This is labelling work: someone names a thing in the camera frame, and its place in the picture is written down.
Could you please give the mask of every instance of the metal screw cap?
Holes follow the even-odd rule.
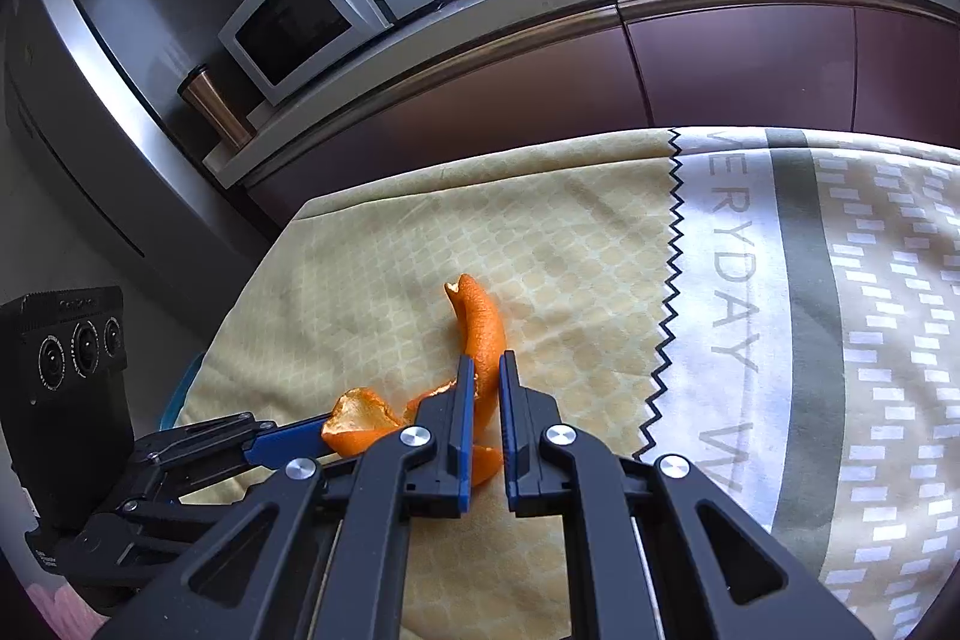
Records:
[[[690,462],[683,458],[683,456],[664,456],[661,458],[659,467],[666,477],[673,477],[679,480],[680,477],[686,477],[686,475],[688,475]]]
[[[294,458],[283,468],[290,480],[306,480],[317,471],[317,463],[312,458]]]
[[[424,429],[422,426],[408,426],[400,432],[400,442],[409,445],[411,448],[426,445],[430,441],[430,437],[430,429]]]
[[[577,432],[565,423],[558,423],[546,429],[546,438],[554,445],[569,445],[577,438]]]

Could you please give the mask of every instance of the zigzag stitching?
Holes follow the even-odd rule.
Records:
[[[680,207],[683,206],[683,199],[680,198],[680,185],[683,185],[683,180],[680,180],[677,172],[680,170],[680,167],[683,166],[683,162],[680,161],[680,145],[677,145],[677,140],[680,138],[680,132],[675,128],[670,129],[673,136],[670,138],[670,146],[674,149],[674,154],[671,158],[674,161],[675,166],[670,170],[670,176],[673,177],[674,182],[676,183],[670,191],[670,196],[673,196],[674,205],[670,208],[670,212],[674,215],[673,223],[670,223],[670,230],[673,231],[673,238],[670,239],[670,242],[667,242],[667,245],[674,251],[673,255],[667,260],[667,266],[672,269],[673,273],[666,280],[666,287],[669,288],[670,293],[664,299],[664,309],[667,311],[667,316],[664,317],[664,320],[659,322],[659,328],[666,334],[664,341],[661,341],[659,345],[656,345],[656,355],[661,357],[661,364],[654,369],[651,373],[651,378],[653,378],[654,383],[656,383],[656,391],[653,395],[647,400],[647,404],[650,405],[650,408],[654,411],[654,416],[648,420],[646,423],[640,425],[640,432],[643,434],[643,437],[647,438],[647,444],[640,448],[637,453],[634,453],[634,458],[639,458],[641,453],[649,451],[651,448],[656,446],[656,439],[654,439],[653,434],[650,434],[650,427],[653,426],[656,421],[659,421],[663,418],[661,412],[656,408],[656,399],[663,396],[666,393],[667,386],[664,384],[664,381],[661,380],[661,374],[666,372],[671,365],[670,357],[666,354],[666,347],[674,339],[676,339],[672,330],[670,330],[669,323],[671,320],[677,317],[677,311],[673,309],[671,302],[680,295],[680,292],[677,290],[677,287],[673,284],[673,281],[680,276],[680,268],[676,265],[675,261],[680,258],[680,255],[683,255],[683,251],[677,247],[678,239],[683,237],[683,232],[680,231],[678,226],[683,220],[683,215],[680,214]]]

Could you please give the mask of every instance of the black camera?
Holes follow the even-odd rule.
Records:
[[[56,541],[80,533],[133,453],[123,293],[58,290],[8,302],[0,356],[0,424],[37,514],[27,543],[56,573]]]

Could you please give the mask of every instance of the cabinet door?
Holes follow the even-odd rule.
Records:
[[[646,128],[622,28],[479,68],[360,121],[250,189],[281,225],[304,202],[484,153]]]
[[[853,9],[710,9],[629,30],[656,126],[851,129]]]
[[[856,9],[853,130],[960,146],[960,34],[915,15]]]

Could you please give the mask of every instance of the gray stripe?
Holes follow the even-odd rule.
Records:
[[[773,533],[819,576],[827,557],[843,456],[847,401],[840,301],[806,137],[803,131],[770,128],[767,143],[793,332],[790,428]]]

